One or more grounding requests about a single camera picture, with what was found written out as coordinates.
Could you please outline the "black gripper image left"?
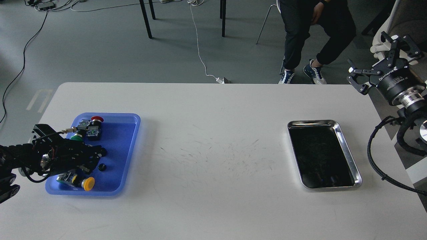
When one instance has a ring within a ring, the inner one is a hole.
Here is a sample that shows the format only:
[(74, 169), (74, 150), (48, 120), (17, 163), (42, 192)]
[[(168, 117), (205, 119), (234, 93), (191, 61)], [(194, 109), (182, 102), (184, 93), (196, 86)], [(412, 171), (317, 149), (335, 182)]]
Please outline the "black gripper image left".
[(91, 174), (100, 159), (87, 158), (107, 155), (107, 150), (101, 145), (87, 145), (63, 138), (61, 132), (56, 132), (47, 124), (36, 124), (33, 130), (39, 137), (32, 141), (36, 157), (31, 164), (31, 172), (40, 176), (58, 175), (67, 171)]

